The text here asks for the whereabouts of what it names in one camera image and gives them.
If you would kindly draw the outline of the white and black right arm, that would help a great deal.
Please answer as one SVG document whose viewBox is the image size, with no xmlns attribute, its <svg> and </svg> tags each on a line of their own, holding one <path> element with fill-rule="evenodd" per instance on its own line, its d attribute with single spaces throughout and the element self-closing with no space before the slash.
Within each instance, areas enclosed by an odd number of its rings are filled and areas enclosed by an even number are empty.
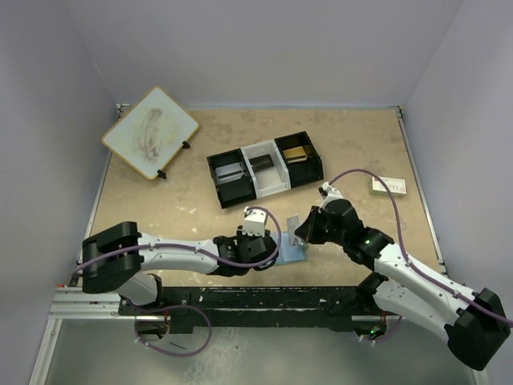
<svg viewBox="0 0 513 385">
<path fill-rule="evenodd" d="M 313 206 L 294 233 L 309 244 L 339 245 L 353 262 L 371 270 L 356 296 L 362 312 L 381 309 L 407 318 L 439 337 L 473 370 L 484 370 L 511 334 L 496 293 L 477 292 L 403 253 L 392 237 L 364 225 L 348 200 Z"/>
</svg>

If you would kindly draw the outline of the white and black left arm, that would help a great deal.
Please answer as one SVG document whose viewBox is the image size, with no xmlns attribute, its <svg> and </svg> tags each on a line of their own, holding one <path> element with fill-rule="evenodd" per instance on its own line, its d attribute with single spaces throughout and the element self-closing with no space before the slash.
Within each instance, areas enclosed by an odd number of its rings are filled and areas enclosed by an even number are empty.
<svg viewBox="0 0 513 385">
<path fill-rule="evenodd" d="M 82 274 L 86 294 L 116 292 L 146 314 L 164 308 L 162 279 L 154 270 L 189 271 L 225 278 L 244 276 L 251 269 L 266 270 L 279 256 L 282 236 L 268 229 L 248 233 L 241 225 L 232 237 L 203 241 L 161 239 L 141 233 L 125 221 L 90 236 L 82 243 Z"/>
</svg>

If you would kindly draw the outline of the green leather card holder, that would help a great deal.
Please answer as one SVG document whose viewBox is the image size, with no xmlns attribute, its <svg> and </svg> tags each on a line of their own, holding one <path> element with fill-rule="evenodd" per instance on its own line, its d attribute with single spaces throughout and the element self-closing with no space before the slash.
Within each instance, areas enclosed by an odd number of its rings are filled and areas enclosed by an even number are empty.
<svg viewBox="0 0 513 385">
<path fill-rule="evenodd" d="M 291 245 L 289 235 L 283 232 L 275 265 L 289 265 L 305 261 L 307 261 L 306 248 L 303 245 Z"/>
</svg>

